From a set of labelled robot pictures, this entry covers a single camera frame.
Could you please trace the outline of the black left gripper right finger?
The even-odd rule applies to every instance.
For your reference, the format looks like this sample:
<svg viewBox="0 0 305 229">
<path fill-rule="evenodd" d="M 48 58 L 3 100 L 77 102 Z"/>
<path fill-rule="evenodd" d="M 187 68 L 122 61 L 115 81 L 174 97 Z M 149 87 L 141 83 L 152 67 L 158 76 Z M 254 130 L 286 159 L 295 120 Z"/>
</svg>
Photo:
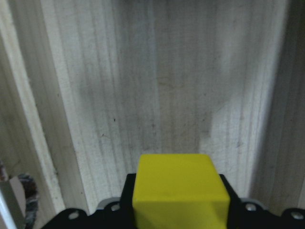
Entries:
<svg viewBox="0 0 305 229">
<path fill-rule="evenodd" d="M 233 187 L 230 185 L 229 181 L 226 179 L 225 175 L 220 174 L 220 178 L 230 197 L 229 215 L 238 215 L 240 211 L 241 200 Z"/>
</svg>

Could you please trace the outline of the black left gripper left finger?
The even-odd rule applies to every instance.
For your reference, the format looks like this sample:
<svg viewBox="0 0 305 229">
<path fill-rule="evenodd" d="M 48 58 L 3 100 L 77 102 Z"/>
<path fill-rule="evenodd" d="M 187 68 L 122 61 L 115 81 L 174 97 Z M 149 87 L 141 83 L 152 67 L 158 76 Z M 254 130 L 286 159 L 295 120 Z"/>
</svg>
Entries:
<svg viewBox="0 0 305 229">
<path fill-rule="evenodd" d="M 133 215 L 132 198 L 133 198 L 135 180 L 136 180 L 136 173 L 128 174 L 126 176 L 126 180 L 120 198 L 120 208 L 127 215 Z"/>
</svg>

